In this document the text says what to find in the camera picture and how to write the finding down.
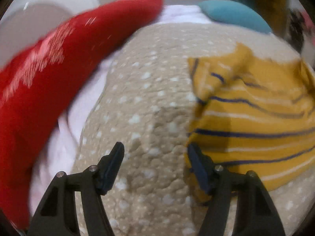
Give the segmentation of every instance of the white bed sheet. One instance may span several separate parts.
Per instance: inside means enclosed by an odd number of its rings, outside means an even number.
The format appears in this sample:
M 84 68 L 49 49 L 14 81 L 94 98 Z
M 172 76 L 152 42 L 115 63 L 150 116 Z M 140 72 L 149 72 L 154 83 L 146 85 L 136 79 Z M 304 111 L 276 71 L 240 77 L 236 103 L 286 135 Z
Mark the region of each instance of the white bed sheet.
M 211 23 L 198 6 L 170 5 L 154 23 Z M 34 165 L 30 187 L 29 207 L 34 214 L 43 194 L 57 172 L 71 173 L 76 159 L 85 121 L 94 108 L 106 84 L 111 66 L 119 50 L 104 59 L 83 86 L 70 107 L 58 119 L 46 147 Z

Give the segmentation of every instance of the red pillow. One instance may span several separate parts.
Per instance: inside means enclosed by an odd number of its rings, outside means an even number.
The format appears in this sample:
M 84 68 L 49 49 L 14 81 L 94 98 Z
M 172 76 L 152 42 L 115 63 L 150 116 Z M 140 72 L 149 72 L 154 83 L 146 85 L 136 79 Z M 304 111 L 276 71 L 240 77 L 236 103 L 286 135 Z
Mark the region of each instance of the red pillow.
M 119 0 L 78 15 L 0 72 L 0 208 L 29 224 L 32 166 L 58 116 L 97 64 L 161 12 L 163 0 Z

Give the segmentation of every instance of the teal pillow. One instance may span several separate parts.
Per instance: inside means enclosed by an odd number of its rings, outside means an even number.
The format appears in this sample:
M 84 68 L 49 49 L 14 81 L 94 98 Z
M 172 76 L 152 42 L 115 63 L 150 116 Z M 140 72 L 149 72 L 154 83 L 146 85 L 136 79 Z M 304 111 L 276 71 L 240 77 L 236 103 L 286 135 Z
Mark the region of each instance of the teal pillow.
M 246 27 L 261 33 L 271 33 L 267 22 L 254 10 L 242 3 L 229 0 L 209 0 L 198 4 L 209 18 Z

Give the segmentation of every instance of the beige bedspread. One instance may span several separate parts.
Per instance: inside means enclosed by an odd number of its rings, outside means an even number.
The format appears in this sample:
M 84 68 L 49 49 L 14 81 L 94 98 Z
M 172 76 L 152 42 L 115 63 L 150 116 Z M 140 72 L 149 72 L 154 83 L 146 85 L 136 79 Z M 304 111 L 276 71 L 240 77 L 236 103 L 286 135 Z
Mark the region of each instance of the beige bedspread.
M 258 57 L 279 62 L 298 57 L 273 35 L 215 23 L 148 26 L 124 46 L 86 122 L 73 169 L 96 164 L 116 141 L 125 145 L 115 186 L 102 198 L 117 236 L 197 233 L 206 210 L 195 204 L 183 182 L 186 127 L 195 101 L 186 60 L 232 52 L 236 41 Z M 311 169 L 271 192 L 287 235 L 314 202 L 314 179 Z M 81 204 L 77 210 L 87 235 Z M 225 235 L 232 234 L 235 210 L 233 200 Z

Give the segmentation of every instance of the red fabric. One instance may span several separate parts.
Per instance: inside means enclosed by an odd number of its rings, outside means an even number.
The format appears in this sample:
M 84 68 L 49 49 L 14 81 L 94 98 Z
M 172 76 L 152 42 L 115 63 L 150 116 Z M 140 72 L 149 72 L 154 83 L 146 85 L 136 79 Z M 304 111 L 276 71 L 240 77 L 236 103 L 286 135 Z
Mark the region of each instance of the red fabric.
M 0 72 L 0 208 L 29 223 L 32 166 L 97 64 L 161 12 L 163 0 L 119 0 L 78 15 L 19 53 Z

